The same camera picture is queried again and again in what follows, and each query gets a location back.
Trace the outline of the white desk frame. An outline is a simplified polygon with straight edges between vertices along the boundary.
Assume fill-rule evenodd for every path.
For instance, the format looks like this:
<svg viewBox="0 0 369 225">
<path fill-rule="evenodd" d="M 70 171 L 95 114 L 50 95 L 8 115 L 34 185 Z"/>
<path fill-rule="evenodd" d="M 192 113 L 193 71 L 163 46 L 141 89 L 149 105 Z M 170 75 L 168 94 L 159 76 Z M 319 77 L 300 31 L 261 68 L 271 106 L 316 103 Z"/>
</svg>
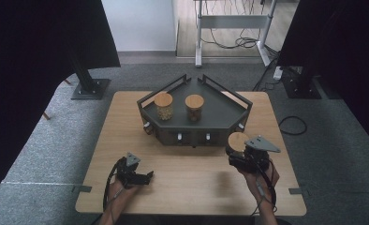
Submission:
<svg viewBox="0 0 369 225">
<path fill-rule="evenodd" d="M 202 13 L 205 0 L 195 1 L 197 2 L 197 41 L 195 52 L 195 66 L 197 68 L 202 67 L 201 34 L 203 29 L 259 29 L 261 35 L 256 41 L 258 53 L 265 67 L 271 63 L 265 42 L 273 21 L 277 0 L 272 0 L 267 14 L 260 15 L 205 15 Z"/>
</svg>

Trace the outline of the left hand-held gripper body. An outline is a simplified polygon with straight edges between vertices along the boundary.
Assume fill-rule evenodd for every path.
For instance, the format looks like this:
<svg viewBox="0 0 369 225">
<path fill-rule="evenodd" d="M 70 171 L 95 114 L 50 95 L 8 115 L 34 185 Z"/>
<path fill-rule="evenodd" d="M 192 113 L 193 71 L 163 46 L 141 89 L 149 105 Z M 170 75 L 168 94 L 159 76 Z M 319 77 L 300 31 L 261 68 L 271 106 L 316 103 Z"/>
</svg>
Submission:
<svg viewBox="0 0 369 225">
<path fill-rule="evenodd" d="M 120 158 L 116 163 L 116 178 L 124 185 L 125 188 L 133 186 L 135 178 L 141 178 L 136 170 L 139 166 L 140 159 L 132 153 L 127 153 L 125 157 Z"/>
</svg>

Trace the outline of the black curtain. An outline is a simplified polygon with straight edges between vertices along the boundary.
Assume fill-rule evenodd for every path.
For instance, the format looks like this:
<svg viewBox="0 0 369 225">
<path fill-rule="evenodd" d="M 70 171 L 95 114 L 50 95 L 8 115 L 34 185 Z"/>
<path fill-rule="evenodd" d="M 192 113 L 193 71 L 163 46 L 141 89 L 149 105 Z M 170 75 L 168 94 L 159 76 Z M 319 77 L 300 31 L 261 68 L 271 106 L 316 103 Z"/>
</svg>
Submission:
<svg viewBox="0 0 369 225">
<path fill-rule="evenodd" d="M 102 0 L 0 0 L 0 183 L 57 86 L 119 64 Z"/>
<path fill-rule="evenodd" d="M 278 65 L 321 75 L 369 135 L 369 0 L 300 0 Z"/>
</svg>

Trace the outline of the person's right hand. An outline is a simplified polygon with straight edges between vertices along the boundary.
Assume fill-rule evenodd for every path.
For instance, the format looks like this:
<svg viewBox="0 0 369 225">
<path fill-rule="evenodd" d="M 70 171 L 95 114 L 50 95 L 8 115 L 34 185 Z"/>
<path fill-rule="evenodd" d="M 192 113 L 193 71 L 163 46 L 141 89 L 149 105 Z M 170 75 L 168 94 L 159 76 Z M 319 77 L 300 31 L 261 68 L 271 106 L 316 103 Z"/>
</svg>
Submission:
<svg viewBox="0 0 369 225">
<path fill-rule="evenodd" d="M 238 172 L 244 177 L 248 189 L 256 199 L 261 197 L 271 197 L 269 186 L 262 175 L 258 173 L 244 172 L 242 170 L 238 170 Z M 274 166 L 271 166 L 265 173 L 274 187 L 280 178 L 280 174 Z"/>
</svg>

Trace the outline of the person's left hand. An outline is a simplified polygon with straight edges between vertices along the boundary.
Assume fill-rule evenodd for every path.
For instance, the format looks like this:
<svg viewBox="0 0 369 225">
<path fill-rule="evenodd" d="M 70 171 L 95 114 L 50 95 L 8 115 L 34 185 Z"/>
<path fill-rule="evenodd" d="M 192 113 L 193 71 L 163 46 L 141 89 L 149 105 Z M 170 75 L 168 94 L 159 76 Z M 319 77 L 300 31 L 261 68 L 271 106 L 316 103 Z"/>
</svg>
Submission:
<svg viewBox="0 0 369 225">
<path fill-rule="evenodd" d="M 128 202 L 139 190 L 139 186 L 130 186 L 125 188 L 120 181 L 109 184 L 108 200 L 119 203 Z"/>
</svg>

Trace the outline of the glass jar of pale seeds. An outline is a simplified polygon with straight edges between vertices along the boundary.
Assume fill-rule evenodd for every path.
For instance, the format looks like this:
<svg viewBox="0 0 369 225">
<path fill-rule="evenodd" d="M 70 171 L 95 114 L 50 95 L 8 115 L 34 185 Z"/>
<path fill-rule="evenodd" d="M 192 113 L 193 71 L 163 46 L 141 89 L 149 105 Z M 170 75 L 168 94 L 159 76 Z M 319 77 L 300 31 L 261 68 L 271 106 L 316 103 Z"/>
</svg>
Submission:
<svg viewBox="0 0 369 225">
<path fill-rule="evenodd" d="M 170 120 L 173 116 L 173 97 L 169 93 L 161 93 L 155 96 L 157 116 L 163 121 Z"/>
</svg>

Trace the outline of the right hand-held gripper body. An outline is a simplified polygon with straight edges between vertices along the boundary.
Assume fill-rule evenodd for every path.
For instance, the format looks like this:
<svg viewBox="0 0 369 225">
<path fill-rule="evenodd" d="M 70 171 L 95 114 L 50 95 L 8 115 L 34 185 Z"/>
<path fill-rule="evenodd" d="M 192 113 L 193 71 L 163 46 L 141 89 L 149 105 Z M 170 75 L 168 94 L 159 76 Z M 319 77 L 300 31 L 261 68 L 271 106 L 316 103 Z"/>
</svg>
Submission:
<svg viewBox="0 0 369 225">
<path fill-rule="evenodd" d="M 245 170 L 256 173 L 269 169 L 269 152 L 280 153 L 281 150 L 262 136 L 257 136 L 245 142 Z"/>
</svg>

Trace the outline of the glass jar of brown nuts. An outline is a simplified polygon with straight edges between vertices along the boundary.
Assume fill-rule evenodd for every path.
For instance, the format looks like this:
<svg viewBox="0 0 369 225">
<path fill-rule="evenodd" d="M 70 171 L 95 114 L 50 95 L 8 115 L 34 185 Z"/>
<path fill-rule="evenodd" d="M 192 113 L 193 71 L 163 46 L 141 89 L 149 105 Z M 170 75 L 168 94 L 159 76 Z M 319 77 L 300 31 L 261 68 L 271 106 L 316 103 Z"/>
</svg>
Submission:
<svg viewBox="0 0 369 225">
<path fill-rule="evenodd" d="M 184 103 L 186 106 L 187 117 L 191 121 L 199 121 L 201 118 L 204 98 L 201 95 L 189 95 L 185 98 Z"/>
</svg>

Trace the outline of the glass jar with dark red contents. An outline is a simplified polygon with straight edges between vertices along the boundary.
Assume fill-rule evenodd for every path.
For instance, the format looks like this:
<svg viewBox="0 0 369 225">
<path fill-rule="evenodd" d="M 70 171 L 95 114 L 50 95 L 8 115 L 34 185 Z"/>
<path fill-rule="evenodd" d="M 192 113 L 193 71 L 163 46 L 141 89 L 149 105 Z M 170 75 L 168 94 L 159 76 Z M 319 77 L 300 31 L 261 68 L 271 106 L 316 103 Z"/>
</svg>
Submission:
<svg viewBox="0 0 369 225">
<path fill-rule="evenodd" d="M 244 154 L 246 148 L 245 142 L 249 140 L 249 137 L 242 132 L 233 132 L 229 135 L 228 145 L 226 147 L 227 155 L 239 155 Z"/>
</svg>

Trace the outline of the black corner shelf rack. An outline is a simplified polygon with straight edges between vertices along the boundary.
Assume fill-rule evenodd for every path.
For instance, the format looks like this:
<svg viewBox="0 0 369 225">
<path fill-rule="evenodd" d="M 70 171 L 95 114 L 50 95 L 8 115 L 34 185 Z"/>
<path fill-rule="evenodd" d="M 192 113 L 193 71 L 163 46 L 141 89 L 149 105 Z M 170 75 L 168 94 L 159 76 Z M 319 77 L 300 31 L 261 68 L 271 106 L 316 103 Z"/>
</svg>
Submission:
<svg viewBox="0 0 369 225">
<path fill-rule="evenodd" d="M 157 115 L 155 97 L 172 96 L 172 118 L 164 121 Z M 185 99 L 199 95 L 204 99 L 200 120 L 189 118 Z M 165 145 L 224 146 L 233 132 L 245 129 L 252 102 L 228 90 L 204 75 L 196 80 L 185 75 L 137 101 L 143 129 Z"/>
</svg>

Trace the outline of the black metal stand with base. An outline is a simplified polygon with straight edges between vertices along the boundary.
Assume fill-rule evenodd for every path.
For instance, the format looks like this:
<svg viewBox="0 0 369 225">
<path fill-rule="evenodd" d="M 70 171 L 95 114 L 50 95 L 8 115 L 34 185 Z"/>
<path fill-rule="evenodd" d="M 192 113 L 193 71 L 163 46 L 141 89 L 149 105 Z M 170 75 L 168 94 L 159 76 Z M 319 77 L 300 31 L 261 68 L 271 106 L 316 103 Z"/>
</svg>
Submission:
<svg viewBox="0 0 369 225">
<path fill-rule="evenodd" d="M 285 67 L 281 77 L 289 98 L 321 99 L 313 77 L 297 71 L 292 67 Z"/>
<path fill-rule="evenodd" d="M 109 79 L 93 79 L 87 68 L 83 66 L 79 57 L 75 53 L 69 55 L 71 66 L 79 79 L 75 91 L 72 94 L 73 100 L 101 100 L 107 87 Z"/>
</svg>

